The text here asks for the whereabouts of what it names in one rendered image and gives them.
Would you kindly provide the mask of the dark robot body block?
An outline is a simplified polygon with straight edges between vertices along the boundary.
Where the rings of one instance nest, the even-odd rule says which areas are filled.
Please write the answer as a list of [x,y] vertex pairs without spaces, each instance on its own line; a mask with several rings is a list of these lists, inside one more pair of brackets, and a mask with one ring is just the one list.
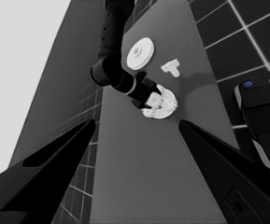
[[270,72],[245,79],[234,98],[263,164],[270,169]]

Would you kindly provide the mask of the large thick white disc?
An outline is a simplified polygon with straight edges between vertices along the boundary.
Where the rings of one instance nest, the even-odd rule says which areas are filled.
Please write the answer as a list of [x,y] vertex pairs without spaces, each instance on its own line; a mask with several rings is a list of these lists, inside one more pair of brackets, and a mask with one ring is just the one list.
[[130,49],[126,64],[132,70],[143,68],[151,59],[154,53],[154,44],[149,37],[138,40]]

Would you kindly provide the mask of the white round carrier with pins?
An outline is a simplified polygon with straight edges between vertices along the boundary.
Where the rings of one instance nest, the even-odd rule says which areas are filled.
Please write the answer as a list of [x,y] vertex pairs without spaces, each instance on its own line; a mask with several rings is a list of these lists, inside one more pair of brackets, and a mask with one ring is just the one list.
[[[157,85],[157,88],[161,91],[162,93],[162,103],[164,104],[164,100],[168,97],[175,97],[176,96],[174,95],[173,92],[171,92],[170,90],[166,89],[165,87],[163,87],[162,85],[158,84]],[[175,111],[173,112],[166,112],[164,110],[164,105],[162,104],[162,106],[160,108],[158,108],[155,113],[154,113],[154,116],[153,117],[147,117],[145,115],[145,112],[146,110],[145,109],[141,109],[142,111],[142,114],[146,117],[146,118],[150,118],[150,119],[166,119],[168,118],[169,116],[171,116]]]

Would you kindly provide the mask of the small white T-shaped piece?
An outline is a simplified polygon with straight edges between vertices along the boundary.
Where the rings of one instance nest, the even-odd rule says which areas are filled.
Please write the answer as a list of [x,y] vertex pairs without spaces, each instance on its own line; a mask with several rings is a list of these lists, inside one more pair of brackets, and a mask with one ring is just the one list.
[[161,66],[161,69],[165,73],[170,73],[173,77],[179,77],[180,72],[178,71],[179,61],[177,59],[167,62]]

